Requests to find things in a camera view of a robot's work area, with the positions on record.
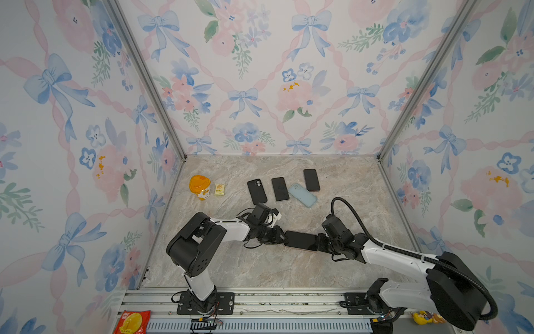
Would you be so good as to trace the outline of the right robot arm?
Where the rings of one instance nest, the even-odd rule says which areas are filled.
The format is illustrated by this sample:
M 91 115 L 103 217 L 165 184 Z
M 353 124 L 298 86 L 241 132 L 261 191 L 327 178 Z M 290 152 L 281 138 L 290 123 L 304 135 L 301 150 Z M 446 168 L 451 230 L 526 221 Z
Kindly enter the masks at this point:
M 354 235 L 333 214 L 326 217 L 322 228 L 325 250 L 334 261 L 374 264 L 412 279 L 399 283 L 378 278 L 359 301 L 346 301 L 348 309 L 366 308 L 377 315 L 390 311 L 399 315 L 407 309 L 428 311 L 466 331 L 498 314 L 491 293 L 453 253 L 430 256 L 392 246 L 364 232 Z

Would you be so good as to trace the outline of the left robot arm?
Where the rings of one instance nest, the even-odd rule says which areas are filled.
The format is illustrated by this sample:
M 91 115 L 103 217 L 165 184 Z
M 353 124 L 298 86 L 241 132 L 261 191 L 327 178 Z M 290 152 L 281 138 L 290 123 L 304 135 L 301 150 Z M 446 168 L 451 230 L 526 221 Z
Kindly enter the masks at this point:
M 276 225 L 282 218 L 277 209 L 262 203 L 247 208 L 229 219 L 211 218 L 199 212 L 171 239 L 166 253 L 186 280 L 187 290 L 180 293 L 177 313 L 210 315 L 218 310 L 217 288 L 208 273 L 208 265 L 225 242 L 278 245 L 285 233 Z

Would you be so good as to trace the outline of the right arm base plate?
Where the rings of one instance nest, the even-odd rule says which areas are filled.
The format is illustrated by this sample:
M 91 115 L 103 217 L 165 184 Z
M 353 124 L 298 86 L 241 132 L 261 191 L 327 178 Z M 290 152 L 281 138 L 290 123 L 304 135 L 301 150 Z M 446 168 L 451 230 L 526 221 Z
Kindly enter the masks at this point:
M 376 315 L 378 317 L 393 317 L 402 315 L 405 308 L 392 308 L 388 306 L 378 294 L 367 294 L 362 292 L 348 292 L 343 295 L 343 300 L 339 302 L 342 308 L 348 311 L 349 315 Z

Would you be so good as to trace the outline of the black phone screen up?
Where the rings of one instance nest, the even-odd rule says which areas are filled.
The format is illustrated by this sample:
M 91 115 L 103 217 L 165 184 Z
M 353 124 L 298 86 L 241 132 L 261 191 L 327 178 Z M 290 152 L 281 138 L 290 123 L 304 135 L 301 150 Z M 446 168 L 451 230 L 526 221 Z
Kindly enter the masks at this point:
M 287 231 L 285 233 L 284 245 L 295 249 L 317 251 L 318 235 L 312 235 L 303 232 Z

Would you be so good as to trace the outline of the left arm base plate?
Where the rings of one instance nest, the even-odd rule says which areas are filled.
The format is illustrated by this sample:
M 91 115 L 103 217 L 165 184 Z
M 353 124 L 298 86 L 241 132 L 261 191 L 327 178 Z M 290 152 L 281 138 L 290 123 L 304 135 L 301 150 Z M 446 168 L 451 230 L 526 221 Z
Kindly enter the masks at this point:
M 178 315 L 232 315 L 235 306 L 235 293 L 233 292 L 212 292 L 206 300 L 201 301 L 192 292 L 180 292 L 177 304 Z

